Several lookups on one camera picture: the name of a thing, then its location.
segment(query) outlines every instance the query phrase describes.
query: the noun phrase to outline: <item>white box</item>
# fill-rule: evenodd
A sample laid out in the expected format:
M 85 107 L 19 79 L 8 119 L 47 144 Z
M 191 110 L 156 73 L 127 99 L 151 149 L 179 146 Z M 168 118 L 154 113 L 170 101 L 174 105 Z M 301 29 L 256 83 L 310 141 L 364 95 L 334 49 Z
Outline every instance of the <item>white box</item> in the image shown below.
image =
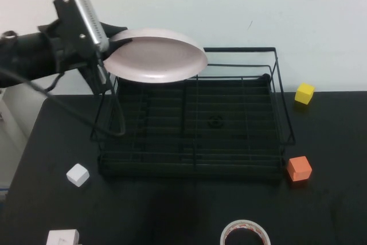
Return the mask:
M 79 233 L 77 230 L 49 231 L 46 245 L 77 245 Z
M 71 183 L 73 183 L 77 187 L 80 187 L 89 178 L 89 172 L 82 165 L 76 164 L 71 170 L 67 172 L 67 178 Z

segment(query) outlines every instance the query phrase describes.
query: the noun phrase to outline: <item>plate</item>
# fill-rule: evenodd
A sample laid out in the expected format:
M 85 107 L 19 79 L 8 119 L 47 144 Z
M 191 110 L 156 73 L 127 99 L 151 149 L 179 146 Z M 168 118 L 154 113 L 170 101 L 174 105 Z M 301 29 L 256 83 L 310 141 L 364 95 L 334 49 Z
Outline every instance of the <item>plate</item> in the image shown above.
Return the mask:
M 123 79 L 142 83 L 169 83 L 200 73 L 208 64 L 204 49 L 190 37 L 171 30 L 126 30 L 111 41 L 132 39 L 117 49 L 104 66 Z

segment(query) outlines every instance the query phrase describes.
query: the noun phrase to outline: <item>masking tape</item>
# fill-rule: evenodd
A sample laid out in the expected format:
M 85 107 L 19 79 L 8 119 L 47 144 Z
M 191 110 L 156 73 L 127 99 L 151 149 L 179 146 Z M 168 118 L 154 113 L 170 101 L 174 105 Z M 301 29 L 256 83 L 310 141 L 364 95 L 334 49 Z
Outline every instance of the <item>masking tape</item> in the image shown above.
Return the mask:
M 250 220 L 236 220 L 229 223 L 223 230 L 220 236 L 220 245 L 225 245 L 227 236 L 236 229 L 248 229 L 258 234 L 264 245 L 270 245 L 270 239 L 265 230 L 255 222 Z

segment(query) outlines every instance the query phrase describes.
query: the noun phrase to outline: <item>black cable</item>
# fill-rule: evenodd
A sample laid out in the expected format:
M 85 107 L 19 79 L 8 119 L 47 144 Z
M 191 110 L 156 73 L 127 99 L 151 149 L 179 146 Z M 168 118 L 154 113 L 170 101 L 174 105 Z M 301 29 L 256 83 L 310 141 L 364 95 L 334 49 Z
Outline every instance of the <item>black cable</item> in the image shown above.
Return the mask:
M 111 89 L 111 94 L 112 97 L 115 98 L 116 102 L 117 102 L 117 106 L 118 106 L 118 110 L 119 110 L 119 120 L 120 120 L 120 132 L 116 133 L 113 131 L 109 131 L 109 130 L 105 130 L 102 127 L 98 126 L 96 123 L 94 123 L 92 120 L 87 119 L 83 114 L 79 113 L 78 111 L 76 111 L 74 108 L 69 107 L 68 105 L 64 104 L 62 101 L 60 101 L 57 97 L 55 97 L 54 95 L 50 94 L 48 91 L 44 90 L 42 87 L 40 87 L 39 85 L 31 82 L 30 80 L 27 80 L 26 78 L 22 77 L 21 75 L 18 75 L 17 73 L 11 72 L 7 69 L 3 69 L 0 67 L 0 74 L 6 75 L 7 77 L 10 77 L 20 83 L 25 83 L 26 85 L 32 87 L 32 89 L 36 90 L 37 92 L 45 95 L 47 98 L 49 98 L 50 100 L 52 100 L 53 102 L 55 102 L 56 104 L 58 104 L 61 108 L 64 109 L 64 111 L 66 113 L 68 113 L 69 115 L 73 116 L 74 118 L 78 119 L 79 121 L 81 121 L 82 123 L 84 123 L 85 125 L 91 126 L 93 127 L 96 131 L 109 135 L 109 136 L 113 136 L 113 137 L 122 137 L 125 132 L 126 132 L 126 128 L 125 128 L 125 119 L 123 116 L 123 112 L 122 112 L 122 108 L 121 105 L 117 99 L 115 90 L 112 86 L 111 80 L 108 77 L 108 74 L 106 74 L 106 69 L 104 69 L 103 66 L 103 62 L 101 60 L 99 60 L 99 64 L 101 65 L 101 68 L 103 70 L 104 73 L 104 77 L 106 78 L 106 82 L 108 84 L 108 86 Z
M 50 92 L 51 90 L 53 90 L 56 87 L 56 84 L 58 83 L 58 81 L 62 78 L 62 76 L 65 75 L 65 72 L 60 73 L 57 75 L 57 77 L 53 80 L 52 84 L 45 89 L 46 92 Z

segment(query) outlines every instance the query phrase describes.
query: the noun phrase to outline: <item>dish rack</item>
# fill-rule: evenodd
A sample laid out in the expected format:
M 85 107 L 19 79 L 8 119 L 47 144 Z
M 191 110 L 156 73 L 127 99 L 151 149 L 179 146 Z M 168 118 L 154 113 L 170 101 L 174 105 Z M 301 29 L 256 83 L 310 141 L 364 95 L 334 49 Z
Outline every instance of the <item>dish rack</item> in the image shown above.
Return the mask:
M 106 176 L 279 178 L 295 143 L 275 48 L 205 48 L 200 75 L 175 83 L 117 79 L 126 134 L 92 130 Z M 112 96 L 96 123 L 119 131 Z

